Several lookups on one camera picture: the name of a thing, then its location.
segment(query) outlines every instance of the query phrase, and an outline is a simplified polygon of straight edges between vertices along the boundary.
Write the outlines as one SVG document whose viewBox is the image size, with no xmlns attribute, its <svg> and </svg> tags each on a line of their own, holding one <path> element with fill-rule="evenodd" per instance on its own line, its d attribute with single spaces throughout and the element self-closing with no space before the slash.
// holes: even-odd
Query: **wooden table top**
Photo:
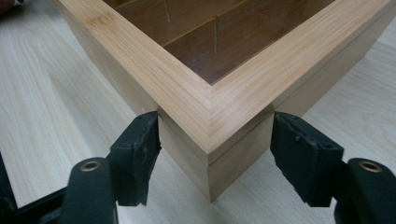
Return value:
<svg viewBox="0 0 396 224">
<path fill-rule="evenodd" d="M 304 119 L 346 149 L 396 172 L 396 20 Z M 0 17 L 0 150 L 18 206 L 63 188 L 70 169 L 108 148 L 135 117 L 54 5 L 26 1 Z M 334 223 L 309 208 L 267 151 L 208 203 L 163 150 L 148 206 L 120 223 Z"/>
</svg>

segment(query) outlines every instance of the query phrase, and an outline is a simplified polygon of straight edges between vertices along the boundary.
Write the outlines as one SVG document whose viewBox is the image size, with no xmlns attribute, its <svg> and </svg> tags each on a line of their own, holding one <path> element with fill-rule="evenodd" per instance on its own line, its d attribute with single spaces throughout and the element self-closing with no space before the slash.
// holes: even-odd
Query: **wooden frame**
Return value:
<svg viewBox="0 0 396 224">
<path fill-rule="evenodd" d="M 210 201 L 268 148 L 274 110 L 302 115 L 396 12 L 394 0 L 335 0 L 209 85 L 102 0 L 54 1 L 133 111 L 161 112 L 163 147 Z"/>
</svg>

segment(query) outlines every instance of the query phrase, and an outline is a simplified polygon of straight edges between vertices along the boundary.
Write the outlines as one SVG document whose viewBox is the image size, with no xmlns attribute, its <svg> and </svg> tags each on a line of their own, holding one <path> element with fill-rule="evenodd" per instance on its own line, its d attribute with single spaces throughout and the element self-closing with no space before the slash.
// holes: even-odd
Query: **wooden box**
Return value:
<svg viewBox="0 0 396 224">
<path fill-rule="evenodd" d="M 54 1 L 132 110 L 160 111 L 163 147 L 209 201 L 269 147 L 274 111 L 301 116 L 396 13 L 394 0 Z"/>
</svg>

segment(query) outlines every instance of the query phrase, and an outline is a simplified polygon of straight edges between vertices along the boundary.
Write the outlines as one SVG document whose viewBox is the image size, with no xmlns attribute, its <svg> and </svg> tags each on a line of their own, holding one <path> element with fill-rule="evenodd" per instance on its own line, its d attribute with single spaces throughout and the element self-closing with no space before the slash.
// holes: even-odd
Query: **black object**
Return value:
<svg viewBox="0 0 396 224">
<path fill-rule="evenodd" d="M 271 151 L 304 202 L 328 207 L 338 224 L 396 223 L 396 178 L 366 159 L 342 161 L 344 149 L 296 116 L 276 112 Z"/>
<path fill-rule="evenodd" d="M 13 216 L 1 217 L 0 222 L 118 223 L 115 201 L 124 206 L 147 203 L 149 178 L 160 150 L 157 112 L 141 115 L 110 148 L 106 159 L 79 162 L 66 188 L 18 209 Z"/>
</svg>

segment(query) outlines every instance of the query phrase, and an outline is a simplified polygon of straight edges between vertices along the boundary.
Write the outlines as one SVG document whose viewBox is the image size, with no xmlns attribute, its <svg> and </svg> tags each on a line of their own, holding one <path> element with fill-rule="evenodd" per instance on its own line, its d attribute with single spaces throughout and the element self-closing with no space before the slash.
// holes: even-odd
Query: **wooden tray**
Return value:
<svg viewBox="0 0 396 224">
<path fill-rule="evenodd" d="M 283 6 L 298 2 L 274 1 Z M 214 35 L 234 31 L 227 31 L 227 25 L 219 26 L 224 22 L 221 15 L 229 18 L 223 24 L 238 23 L 232 20 L 236 8 L 245 7 L 246 2 L 274 1 L 220 0 L 236 5 L 226 7 L 225 12 L 224 8 L 211 12 L 203 21 L 203 16 L 193 16 L 193 29 L 178 28 L 178 35 L 156 38 L 154 34 L 160 28 L 153 23 L 147 28 L 152 28 L 154 34 L 146 31 L 146 35 L 121 16 L 131 1 L 54 0 L 82 47 L 132 110 L 136 114 L 160 111 L 163 147 L 209 201 L 216 199 L 269 147 L 274 111 L 302 115 L 367 52 L 396 14 L 395 0 L 335 0 L 330 4 L 308 0 L 304 2 L 314 3 L 310 6 L 329 5 L 315 15 L 308 13 L 313 16 L 306 16 L 309 19 L 300 25 L 290 23 L 291 28 L 298 26 L 286 35 L 276 35 L 275 39 L 282 37 L 263 45 L 265 49 L 258 49 L 254 56 L 237 59 L 241 62 L 220 75 L 197 75 L 191 70 L 197 71 L 194 67 L 190 69 L 185 65 L 188 63 L 181 62 L 180 55 L 189 52 L 178 46 L 188 46 L 191 32 L 202 34 L 198 38 L 201 47 L 197 48 L 195 42 L 192 51 L 199 52 L 209 45 L 216 46 L 210 48 L 212 51 L 227 50 L 228 45 L 221 43 L 228 43 L 230 38 L 211 44 L 220 37 L 213 40 L 209 35 L 213 34 L 210 27 L 215 27 Z M 158 17 L 165 8 L 166 20 L 171 15 L 173 19 L 169 20 L 195 15 L 168 13 L 176 0 L 143 2 L 163 3 L 161 9 L 159 5 L 153 8 L 158 9 Z"/>
</svg>

